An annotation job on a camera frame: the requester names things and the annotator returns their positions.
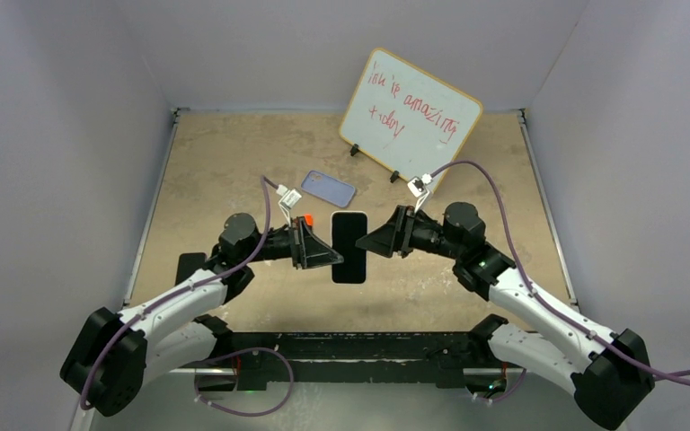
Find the black phone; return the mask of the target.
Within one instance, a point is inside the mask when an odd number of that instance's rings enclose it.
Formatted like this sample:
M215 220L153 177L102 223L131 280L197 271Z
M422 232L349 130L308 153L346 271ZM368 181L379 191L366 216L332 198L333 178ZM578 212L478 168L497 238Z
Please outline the black phone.
M356 242L367 234L367 214L360 211L339 211L332 214L332 247L343 262L332 266L335 284L363 284L367 278L367 252Z
M175 285L187 280L195 271L202 268L207 255L204 252L189 252L179 256L176 268Z

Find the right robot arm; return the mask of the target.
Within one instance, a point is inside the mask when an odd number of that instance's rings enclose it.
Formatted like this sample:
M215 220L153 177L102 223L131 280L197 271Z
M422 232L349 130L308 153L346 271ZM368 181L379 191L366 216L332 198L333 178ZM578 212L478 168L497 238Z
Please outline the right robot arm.
M413 207L398 206L388 221L356 242L358 248L390 258L414 250L450 258L466 290L512 312L535 334L491 315L468 342L471 359L490 365L514 363L559 386L597 426L616 430L655 387L645 342L630 329L616 332L553 297L519 265L487 242L486 225L475 206L455 202L441 222Z

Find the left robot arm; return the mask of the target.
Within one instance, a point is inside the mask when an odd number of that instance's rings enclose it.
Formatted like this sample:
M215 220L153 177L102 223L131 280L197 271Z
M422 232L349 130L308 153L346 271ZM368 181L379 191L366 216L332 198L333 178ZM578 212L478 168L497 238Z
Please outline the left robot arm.
M85 320L60 368L83 410L121 412L148 382L192 362L226 364L232 343L208 311L236 298L253 280L250 263L290 259L294 268L341 264L340 253L303 217L259 231L247 213L229 216L211 256L175 287L137 307L101 307Z

